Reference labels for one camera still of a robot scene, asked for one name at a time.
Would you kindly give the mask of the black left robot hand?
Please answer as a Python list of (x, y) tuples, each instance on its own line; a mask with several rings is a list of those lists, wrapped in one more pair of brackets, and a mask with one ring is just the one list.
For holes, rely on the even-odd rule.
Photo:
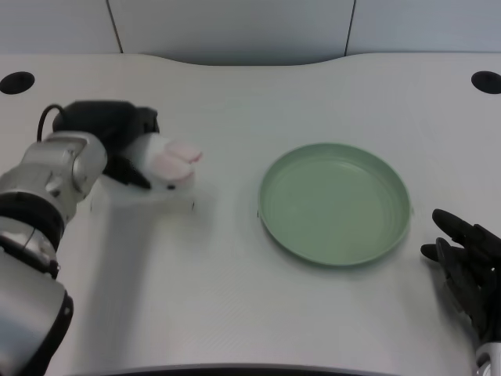
[(121, 153), (140, 136), (158, 133), (157, 111), (126, 101), (76, 101), (56, 116), (54, 132), (87, 132), (104, 145), (107, 164), (103, 174), (123, 184), (149, 190), (151, 183), (130, 158)]

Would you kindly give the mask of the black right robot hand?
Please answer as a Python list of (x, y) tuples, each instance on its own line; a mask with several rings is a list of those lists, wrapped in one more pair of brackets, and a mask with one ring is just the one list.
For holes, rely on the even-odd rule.
[(439, 237), (421, 254), (445, 274), (445, 286), (469, 318), (481, 344), (500, 341), (500, 238), (486, 228), (436, 208), (435, 225), (454, 245)]

